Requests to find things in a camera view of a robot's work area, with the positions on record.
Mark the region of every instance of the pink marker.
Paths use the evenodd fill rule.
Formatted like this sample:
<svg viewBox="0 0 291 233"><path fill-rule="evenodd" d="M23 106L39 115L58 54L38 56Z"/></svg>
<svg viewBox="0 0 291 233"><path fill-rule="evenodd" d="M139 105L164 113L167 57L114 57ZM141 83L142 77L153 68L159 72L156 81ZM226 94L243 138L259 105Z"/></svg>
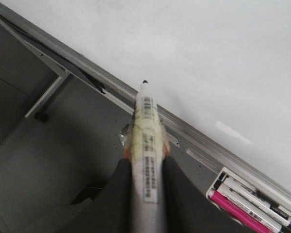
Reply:
<svg viewBox="0 0 291 233"><path fill-rule="evenodd" d="M267 227L265 227L263 224L256 221L253 217L251 217L249 214L238 208L236 205L231 203L226 197L222 196L219 192L215 190L211 190L209 192L209 197L211 200L213 200L215 203L220 205L223 209L228 211L230 214L235 216L237 219L239 219L244 225L248 226L252 230L254 230L257 233L273 233L271 230L269 230Z"/></svg>

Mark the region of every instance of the whiteboard marker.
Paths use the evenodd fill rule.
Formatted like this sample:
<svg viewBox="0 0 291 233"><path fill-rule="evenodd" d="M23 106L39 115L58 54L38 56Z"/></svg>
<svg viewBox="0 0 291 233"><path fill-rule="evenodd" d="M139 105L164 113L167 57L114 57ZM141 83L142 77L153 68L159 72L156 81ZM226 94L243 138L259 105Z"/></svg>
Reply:
<svg viewBox="0 0 291 233"><path fill-rule="evenodd" d="M233 189L236 193L256 205L258 208L274 218L280 224L291 229L291 217L283 212L276 211L272 204L269 201L265 200L265 198L258 197L256 195L256 192L232 177L225 178L223 183Z"/></svg>
<svg viewBox="0 0 291 233"><path fill-rule="evenodd" d="M167 232L162 161L170 148L147 81L136 96L134 115L127 129L124 157L130 159L132 167L130 232Z"/></svg>
<svg viewBox="0 0 291 233"><path fill-rule="evenodd" d="M224 183L216 182L215 188L217 191L226 197L233 204L252 216L256 221L260 222L274 233L291 233L291 230L275 221L265 212L260 210L254 204L240 196L233 189L226 186Z"/></svg>
<svg viewBox="0 0 291 233"><path fill-rule="evenodd" d="M239 219L244 225L251 228L255 232L272 233L271 230L262 225L260 222L256 221L252 216L245 213L243 210L241 210L239 207L230 202L226 197L224 197L214 189L210 190L208 196L212 201L221 206L224 210Z"/></svg>

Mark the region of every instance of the white surface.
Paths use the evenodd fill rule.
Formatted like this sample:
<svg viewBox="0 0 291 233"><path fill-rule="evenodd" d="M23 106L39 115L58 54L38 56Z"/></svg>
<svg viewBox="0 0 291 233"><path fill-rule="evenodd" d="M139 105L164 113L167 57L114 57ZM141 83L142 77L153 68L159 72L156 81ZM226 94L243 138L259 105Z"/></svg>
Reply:
<svg viewBox="0 0 291 233"><path fill-rule="evenodd" d="M291 191L291 1L0 2Z"/></svg>

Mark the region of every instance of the gray floor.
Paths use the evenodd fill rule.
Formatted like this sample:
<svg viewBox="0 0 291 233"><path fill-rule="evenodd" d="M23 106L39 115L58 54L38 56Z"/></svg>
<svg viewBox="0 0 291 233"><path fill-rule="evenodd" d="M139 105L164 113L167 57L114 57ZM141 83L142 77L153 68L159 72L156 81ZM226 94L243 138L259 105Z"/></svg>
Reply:
<svg viewBox="0 0 291 233"><path fill-rule="evenodd" d="M68 205L87 184L107 181L123 157L118 134L129 114L79 80L70 79L45 112L48 122L23 120L0 146L0 215L11 232ZM172 149L206 189L214 174Z"/></svg>
<svg viewBox="0 0 291 233"><path fill-rule="evenodd" d="M0 142L54 73L0 26Z"/></svg>

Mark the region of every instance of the barcode sticker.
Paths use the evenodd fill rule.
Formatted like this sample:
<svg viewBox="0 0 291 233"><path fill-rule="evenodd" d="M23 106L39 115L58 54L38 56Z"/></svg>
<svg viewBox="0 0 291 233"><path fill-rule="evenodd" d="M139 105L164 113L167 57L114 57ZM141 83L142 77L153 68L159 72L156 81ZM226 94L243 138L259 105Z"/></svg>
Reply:
<svg viewBox="0 0 291 233"><path fill-rule="evenodd" d="M158 202L156 153L154 131L143 132L143 200L144 202Z"/></svg>
<svg viewBox="0 0 291 233"><path fill-rule="evenodd" d="M154 109L153 109L153 99L150 97L143 98L142 104L142 116L143 118L152 118L154 117Z"/></svg>

